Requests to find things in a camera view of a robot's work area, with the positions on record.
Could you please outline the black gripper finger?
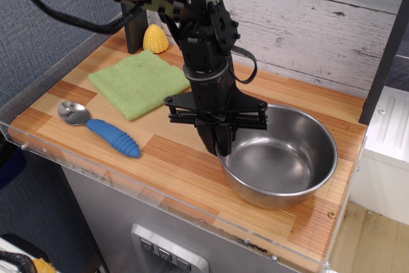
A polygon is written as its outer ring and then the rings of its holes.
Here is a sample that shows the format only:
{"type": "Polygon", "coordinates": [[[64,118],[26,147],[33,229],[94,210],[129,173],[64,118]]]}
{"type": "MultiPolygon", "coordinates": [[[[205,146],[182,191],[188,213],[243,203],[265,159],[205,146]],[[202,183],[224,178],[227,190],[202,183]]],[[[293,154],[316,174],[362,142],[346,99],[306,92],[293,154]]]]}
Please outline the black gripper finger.
{"type": "Polygon", "coordinates": [[[217,136],[214,126],[198,122],[195,124],[195,128],[207,151],[212,155],[216,155],[217,136]]]}
{"type": "Polygon", "coordinates": [[[235,124],[218,124],[215,128],[220,154],[225,157],[231,154],[232,143],[236,138],[238,127],[235,124]]]}

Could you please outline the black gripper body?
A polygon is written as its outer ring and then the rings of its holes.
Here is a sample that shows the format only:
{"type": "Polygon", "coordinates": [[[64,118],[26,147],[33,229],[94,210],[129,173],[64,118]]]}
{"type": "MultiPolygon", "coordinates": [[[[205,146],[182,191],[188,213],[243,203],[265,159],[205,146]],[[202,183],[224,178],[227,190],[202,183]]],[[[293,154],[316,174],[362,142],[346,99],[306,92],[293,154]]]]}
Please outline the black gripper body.
{"type": "Polygon", "coordinates": [[[191,91],[164,99],[172,122],[197,125],[201,121],[210,126],[226,124],[234,130],[267,128],[268,104],[238,89],[230,62],[224,62],[213,72],[198,72],[184,65],[183,73],[191,91]]]}

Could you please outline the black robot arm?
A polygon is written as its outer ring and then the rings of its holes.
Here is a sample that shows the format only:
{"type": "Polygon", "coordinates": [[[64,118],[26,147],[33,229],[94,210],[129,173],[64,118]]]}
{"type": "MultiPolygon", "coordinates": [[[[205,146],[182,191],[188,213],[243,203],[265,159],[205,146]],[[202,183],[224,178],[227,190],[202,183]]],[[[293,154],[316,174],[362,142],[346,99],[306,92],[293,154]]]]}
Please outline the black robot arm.
{"type": "Polygon", "coordinates": [[[267,104],[238,89],[232,54],[250,57],[236,46],[238,23],[223,0],[115,0],[129,7],[126,18],[157,12],[183,55],[191,90],[164,100],[174,123],[191,123],[214,154],[231,153],[240,128],[265,129],[267,104]]]}

